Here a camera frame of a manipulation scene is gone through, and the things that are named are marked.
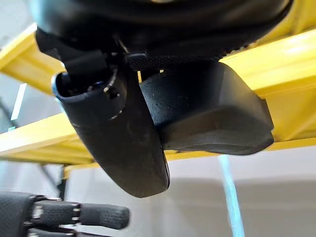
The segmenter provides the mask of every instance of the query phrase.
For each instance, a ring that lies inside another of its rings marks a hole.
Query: yellow metal beam
[[[0,156],[37,149],[77,138],[64,114],[58,114],[0,134]]]
[[[316,30],[221,60],[260,97],[316,88]]]

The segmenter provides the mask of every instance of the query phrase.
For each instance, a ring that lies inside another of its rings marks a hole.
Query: white wall
[[[246,237],[309,237],[316,231],[316,147],[230,157]],[[132,210],[123,231],[80,230],[117,237],[229,237],[222,173],[216,157],[169,162],[171,185],[138,199],[99,169],[76,170],[67,199],[125,205]]]

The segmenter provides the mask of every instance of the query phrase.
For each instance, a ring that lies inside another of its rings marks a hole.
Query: yellow shelf
[[[247,49],[221,61],[267,100],[275,143],[267,150],[316,145],[316,1],[296,0],[284,21]],[[0,52],[0,69],[51,94],[51,77],[64,68],[37,49],[32,26]],[[215,155],[166,151],[168,160]],[[93,158],[63,114],[0,135],[3,159],[88,164]]]

